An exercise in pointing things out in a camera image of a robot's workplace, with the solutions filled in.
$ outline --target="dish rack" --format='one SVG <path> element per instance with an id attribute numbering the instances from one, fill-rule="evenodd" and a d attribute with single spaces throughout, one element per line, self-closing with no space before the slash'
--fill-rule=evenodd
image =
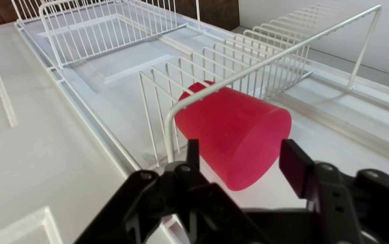
<path id="1" fill-rule="evenodd" d="M 124 176 L 142 168 L 162 170 L 163 165 L 183 155 L 187 141 L 174 122 L 179 110 L 223 87 L 257 99 L 271 99 L 312 74 L 306 69 L 312 42 L 374 13 L 357 63 L 344 85 L 351 90 L 381 14 L 380 5 L 359 11 L 350 9 L 350 4 L 326 0 L 243 34 L 229 34 L 201 22 L 198 0 L 196 20 L 177 14 L 175 0 L 12 2 L 20 34 Z M 214 43 L 193 49 L 169 38 L 169 34 L 182 29 L 208 37 Z M 149 137 L 142 137 L 148 145 L 139 154 L 121 143 L 84 94 L 70 82 L 68 74 L 78 63 L 157 39 L 178 49 L 179 55 L 146 63 L 133 72 L 137 83 L 134 96 L 142 102 L 145 118 L 139 123 L 146 125 Z M 215 84 L 208 85 L 204 80 Z M 196 82 L 206 88 L 193 94 L 188 87 Z M 190 96 L 179 101 L 183 92 Z M 177 218 L 169 219 L 164 228 L 176 221 Z"/>

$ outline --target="brown wood surface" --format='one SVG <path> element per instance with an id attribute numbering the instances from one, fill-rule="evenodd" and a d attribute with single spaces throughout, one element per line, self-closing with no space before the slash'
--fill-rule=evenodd
<path id="1" fill-rule="evenodd" d="M 176 10 L 179 14 L 196 19 L 196 0 L 175 1 Z M 164 4 L 161 2 L 161 6 L 167 6 L 167 1 L 165 0 L 164 2 Z M 199 3 L 200 19 L 202 21 L 229 31 L 239 26 L 238 0 L 199 0 Z M 17 14 L 12 6 L 12 2 L 10 0 L 0 0 L 0 24 L 9 23 L 16 19 Z"/>

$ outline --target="white wire dish rack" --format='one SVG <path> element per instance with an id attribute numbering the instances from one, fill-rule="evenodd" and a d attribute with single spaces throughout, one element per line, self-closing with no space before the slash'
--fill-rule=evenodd
<path id="1" fill-rule="evenodd" d="M 174 123 L 179 110 L 225 86 L 275 98 L 317 72 L 307 59 L 314 41 L 373 14 L 354 71 L 335 84 L 351 90 L 381 14 L 380 5 L 323 1 L 231 34 L 201 23 L 198 3 L 193 20 L 174 12 L 174 0 L 12 1 L 20 34 L 124 176 L 184 155 L 186 140 Z M 152 57 L 151 47 L 162 52 Z M 104 74 L 107 67 L 116 73 Z M 195 82 L 206 88 L 191 94 Z M 179 101 L 182 92 L 191 95 Z"/>

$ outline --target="red cup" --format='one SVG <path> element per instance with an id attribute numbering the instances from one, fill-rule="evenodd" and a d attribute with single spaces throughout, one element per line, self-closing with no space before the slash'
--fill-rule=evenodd
<path id="1" fill-rule="evenodd" d="M 189 90 L 203 88 L 194 83 Z M 188 96 L 184 92 L 179 100 Z M 287 110 L 227 87 L 175 116 L 187 139 L 199 139 L 200 155 L 230 190 L 249 187 L 269 170 L 282 139 L 289 136 L 291 121 Z"/>

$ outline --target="dish rack leg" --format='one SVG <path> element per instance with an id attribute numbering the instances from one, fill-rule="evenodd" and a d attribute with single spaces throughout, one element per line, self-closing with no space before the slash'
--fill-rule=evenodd
<path id="1" fill-rule="evenodd" d="M 355 76 L 357 75 L 357 71 L 360 68 L 361 60 L 363 59 L 364 52 L 366 51 L 367 43 L 368 43 L 369 38 L 372 35 L 373 31 L 375 30 L 378 19 L 380 18 L 381 10 L 382 9 L 378 9 L 376 11 L 375 16 L 373 17 L 373 20 L 372 20 L 372 24 L 369 27 L 369 31 L 367 32 L 366 40 L 364 41 L 363 48 L 361 49 L 361 52 L 360 52 L 360 56 L 358 57 L 357 62 L 355 63 L 354 71 L 352 71 L 351 78 L 349 79 L 349 82 L 348 82 L 348 89 L 349 90 L 352 89 L 352 84 L 354 83 Z"/>

